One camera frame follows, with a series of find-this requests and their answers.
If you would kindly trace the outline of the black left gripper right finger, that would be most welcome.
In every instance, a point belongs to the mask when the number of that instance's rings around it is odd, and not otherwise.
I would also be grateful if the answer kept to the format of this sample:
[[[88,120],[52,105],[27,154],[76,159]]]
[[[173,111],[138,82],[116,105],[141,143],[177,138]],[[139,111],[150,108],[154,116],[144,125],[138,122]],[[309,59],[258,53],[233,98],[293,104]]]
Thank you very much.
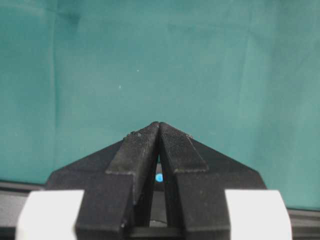
[[[258,171],[162,122],[159,126],[167,223],[185,232],[231,229],[226,189],[265,190]]]

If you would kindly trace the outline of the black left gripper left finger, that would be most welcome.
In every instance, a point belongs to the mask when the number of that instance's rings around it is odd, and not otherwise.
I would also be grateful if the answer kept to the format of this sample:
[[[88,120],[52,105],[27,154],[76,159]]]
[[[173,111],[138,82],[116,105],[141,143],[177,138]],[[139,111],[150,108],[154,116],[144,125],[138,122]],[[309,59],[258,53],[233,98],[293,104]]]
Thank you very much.
[[[52,172],[47,190],[84,190],[78,232],[147,227],[158,160],[159,122]]]

